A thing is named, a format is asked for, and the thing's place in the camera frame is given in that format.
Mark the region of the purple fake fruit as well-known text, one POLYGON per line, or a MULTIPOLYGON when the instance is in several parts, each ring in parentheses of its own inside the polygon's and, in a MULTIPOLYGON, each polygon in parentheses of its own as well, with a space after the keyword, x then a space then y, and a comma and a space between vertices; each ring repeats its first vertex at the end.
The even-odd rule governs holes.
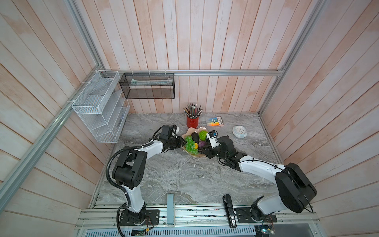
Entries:
POLYGON ((200 141, 199 143, 198 143, 198 148, 203 148, 203 147, 205 147, 207 145, 207 142, 206 141, 200 141))

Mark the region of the bright green bumpy fake fruit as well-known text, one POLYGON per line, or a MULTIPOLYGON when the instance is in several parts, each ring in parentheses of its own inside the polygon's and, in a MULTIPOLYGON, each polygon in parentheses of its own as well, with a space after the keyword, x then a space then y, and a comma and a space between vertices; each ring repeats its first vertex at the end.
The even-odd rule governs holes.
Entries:
POLYGON ((202 130, 199 133, 199 139, 200 139, 200 141, 205 141, 207 139, 207 134, 208 134, 208 132, 206 130, 202 130))

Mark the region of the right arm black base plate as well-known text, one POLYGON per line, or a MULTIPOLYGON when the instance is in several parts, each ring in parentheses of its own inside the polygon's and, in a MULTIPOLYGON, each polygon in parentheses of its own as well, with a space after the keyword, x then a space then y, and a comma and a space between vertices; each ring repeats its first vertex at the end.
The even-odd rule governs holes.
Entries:
POLYGON ((235 209, 239 223, 276 223, 277 217, 274 213, 263 214, 251 207, 240 207, 235 209))

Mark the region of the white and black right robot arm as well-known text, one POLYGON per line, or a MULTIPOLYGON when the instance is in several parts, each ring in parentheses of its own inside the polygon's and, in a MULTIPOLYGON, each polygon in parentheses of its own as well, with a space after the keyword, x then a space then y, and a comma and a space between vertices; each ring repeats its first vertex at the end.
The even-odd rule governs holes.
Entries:
POLYGON ((257 222, 286 209, 301 213, 317 195, 316 188, 297 164, 272 164, 237 152, 233 141, 228 136, 218 138, 216 131, 207 134, 206 142, 202 148, 206 157, 217 157, 223 166, 259 176, 276 185, 277 194, 262 196, 251 205, 252 218, 257 222))

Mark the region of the green fake grape bunch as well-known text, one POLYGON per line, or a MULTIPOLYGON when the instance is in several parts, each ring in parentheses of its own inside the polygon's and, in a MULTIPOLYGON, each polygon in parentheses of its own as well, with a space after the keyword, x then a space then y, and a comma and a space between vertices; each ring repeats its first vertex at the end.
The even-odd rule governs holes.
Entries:
POLYGON ((198 149, 195 149, 195 148, 194 148, 194 144, 195 144, 195 142, 192 140, 192 137, 191 137, 191 136, 186 136, 186 137, 185 137, 185 141, 187 142, 186 145, 185 145, 185 150, 186 150, 189 154, 192 154, 192 155, 198 155, 199 152, 198 152, 198 149))

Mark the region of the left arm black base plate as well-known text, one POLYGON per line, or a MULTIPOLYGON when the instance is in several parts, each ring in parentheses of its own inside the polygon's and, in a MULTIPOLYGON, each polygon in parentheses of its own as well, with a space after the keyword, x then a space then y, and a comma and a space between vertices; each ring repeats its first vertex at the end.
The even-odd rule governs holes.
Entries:
POLYGON ((142 210, 140 213, 134 213, 129 210, 123 210, 119 216, 120 226, 156 226, 159 224, 160 211, 158 209, 142 210))

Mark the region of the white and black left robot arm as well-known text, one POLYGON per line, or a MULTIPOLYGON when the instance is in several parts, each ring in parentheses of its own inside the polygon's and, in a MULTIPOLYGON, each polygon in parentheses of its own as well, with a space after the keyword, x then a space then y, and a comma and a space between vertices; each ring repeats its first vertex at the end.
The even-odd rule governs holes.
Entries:
POLYGON ((155 155, 182 148, 186 143, 180 136, 166 140, 151 139, 144 145, 124 147, 111 156, 106 165, 106 178, 112 186, 123 191, 128 211, 139 214, 145 208, 140 183, 147 160, 155 155))

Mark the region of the dark fake avocado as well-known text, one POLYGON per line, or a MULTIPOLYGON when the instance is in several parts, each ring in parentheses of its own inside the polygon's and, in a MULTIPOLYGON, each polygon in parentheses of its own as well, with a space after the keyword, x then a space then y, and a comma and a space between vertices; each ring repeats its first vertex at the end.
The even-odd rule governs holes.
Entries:
POLYGON ((199 135, 198 135, 198 133, 196 133, 196 132, 193 132, 193 133, 191 134, 191 137, 192 137, 192 140, 193 140, 195 143, 198 143, 198 142, 200 141, 199 135))

